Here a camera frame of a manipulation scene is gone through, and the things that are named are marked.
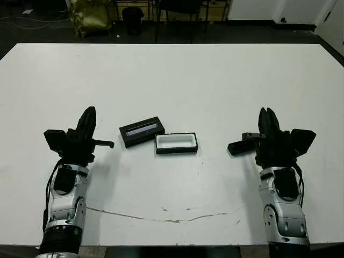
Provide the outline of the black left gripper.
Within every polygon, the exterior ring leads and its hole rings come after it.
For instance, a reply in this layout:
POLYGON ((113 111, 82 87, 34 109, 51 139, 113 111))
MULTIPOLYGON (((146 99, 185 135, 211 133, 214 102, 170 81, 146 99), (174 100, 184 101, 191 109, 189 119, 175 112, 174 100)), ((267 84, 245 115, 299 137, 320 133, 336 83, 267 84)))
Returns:
POLYGON ((76 129, 68 129, 59 144, 58 154, 64 163, 87 166, 94 161, 96 146, 114 148, 113 141, 96 140, 93 138, 96 127, 96 109, 88 107, 80 119, 76 129))

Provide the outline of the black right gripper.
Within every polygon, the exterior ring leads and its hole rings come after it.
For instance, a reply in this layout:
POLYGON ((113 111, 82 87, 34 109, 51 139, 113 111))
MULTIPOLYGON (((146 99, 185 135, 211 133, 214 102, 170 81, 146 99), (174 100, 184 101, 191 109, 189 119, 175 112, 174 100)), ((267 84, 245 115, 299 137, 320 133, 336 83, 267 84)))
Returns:
POLYGON ((258 127, 259 133, 242 134, 244 143, 254 145, 256 164, 260 167, 291 167, 298 152, 292 143, 291 132, 280 130, 279 121, 271 108, 260 109, 258 127))

